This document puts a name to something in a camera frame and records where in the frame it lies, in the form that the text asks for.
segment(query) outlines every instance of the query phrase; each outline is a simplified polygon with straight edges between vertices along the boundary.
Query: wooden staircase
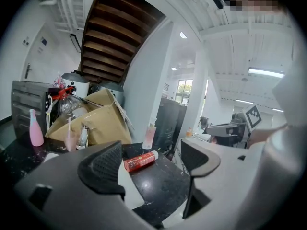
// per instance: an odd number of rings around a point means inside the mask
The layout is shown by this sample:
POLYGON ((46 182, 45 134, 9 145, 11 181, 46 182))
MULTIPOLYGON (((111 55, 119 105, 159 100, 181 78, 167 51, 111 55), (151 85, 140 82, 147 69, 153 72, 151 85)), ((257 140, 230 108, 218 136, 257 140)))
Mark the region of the wooden staircase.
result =
POLYGON ((133 57, 164 18, 144 0, 94 0, 82 40, 84 77, 123 84, 133 57))

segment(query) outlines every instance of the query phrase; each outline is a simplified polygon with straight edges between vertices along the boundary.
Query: fluorescent light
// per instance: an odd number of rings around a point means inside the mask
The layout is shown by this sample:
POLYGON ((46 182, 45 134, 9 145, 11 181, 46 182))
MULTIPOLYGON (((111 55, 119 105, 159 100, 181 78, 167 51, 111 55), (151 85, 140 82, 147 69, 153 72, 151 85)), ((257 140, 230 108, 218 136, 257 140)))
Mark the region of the fluorescent light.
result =
POLYGON ((182 38, 187 38, 187 37, 184 35, 183 32, 180 33, 180 36, 181 36, 182 38))
POLYGON ((207 83, 206 83, 206 91, 205 91, 205 96, 207 96, 208 84, 209 84, 209 79, 207 79, 207 83))
POLYGON ((253 102, 247 102, 247 101, 242 101, 242 100, 239 100, 239 99, 236 99, 237 102, 244 102, 244 103, 247 103, 247 104, 254 104, 253 102))
POLYGON ((284 77, 284 73, 282 71, 270 71, 270 70, 259 69, 259 68, 249 68, 248 73, 266 75, 266 76, 277 77, 277 78, 284 77))
POLYGON ((272 110, 283 113, 283 110, 272 108, 272 110))

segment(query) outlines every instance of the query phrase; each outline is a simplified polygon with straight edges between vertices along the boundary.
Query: black table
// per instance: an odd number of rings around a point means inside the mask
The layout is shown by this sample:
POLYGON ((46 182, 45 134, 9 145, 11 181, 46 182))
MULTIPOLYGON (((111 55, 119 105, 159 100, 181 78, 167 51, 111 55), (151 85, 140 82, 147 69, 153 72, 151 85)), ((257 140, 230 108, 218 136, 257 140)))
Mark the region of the black table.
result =
MULTIPOLYGON (((124 159, 148 152, 141 145, 123 145, 124 159)), ((45 138, 41 147, 33 147, 29 134, 24 134, 0 153, 0 163, 3 163, 6 173, 10 175, 10 183, 14 186, 40 165, 50 152, 66 153, 64 142, 45 138)), ((130 175, 145 201, 144 205, 134 211, 153 226, 170 216, 188 197, 189 175, 183 173, 162 153, 159 153, 155 162, 131 172, 130 175)))

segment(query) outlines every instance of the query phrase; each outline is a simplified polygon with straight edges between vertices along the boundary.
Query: cardboard box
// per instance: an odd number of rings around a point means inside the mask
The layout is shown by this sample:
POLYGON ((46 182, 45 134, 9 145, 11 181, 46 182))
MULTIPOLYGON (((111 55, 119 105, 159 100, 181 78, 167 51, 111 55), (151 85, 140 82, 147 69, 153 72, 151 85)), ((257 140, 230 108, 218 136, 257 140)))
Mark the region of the cardboard box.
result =
MULTIPOLYGON (((90 94, 85 99, 103 107, 86 104, 87 114, 71 122, 71 128, 77 136, 80 135, 81 123, 89 126, 88 144, 96 145, 110 141, 121 140, 122 144, 132 143, 131 136, 125 122, 128 117, 121 108, 114 95, 108 89, 90 94)), ((68 124, 58 118, 46 133, 46 137, 64 141, 68 131, 68 124)))

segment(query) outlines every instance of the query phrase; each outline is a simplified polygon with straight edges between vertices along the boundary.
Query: red tube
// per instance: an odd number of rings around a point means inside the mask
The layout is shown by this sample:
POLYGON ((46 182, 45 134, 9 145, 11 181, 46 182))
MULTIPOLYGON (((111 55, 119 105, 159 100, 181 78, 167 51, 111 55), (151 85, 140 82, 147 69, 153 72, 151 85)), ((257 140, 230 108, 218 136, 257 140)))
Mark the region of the red tube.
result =
POLYGON ((147 165, 157 160, 158 157, 159 157, 159 154, 157 151, 148 152, 141 156, 137 156, 133 159, 125 160, 124 166, 125 166, 126 171, 131 172, 131 171, 134 171, 144 165, 147 165))

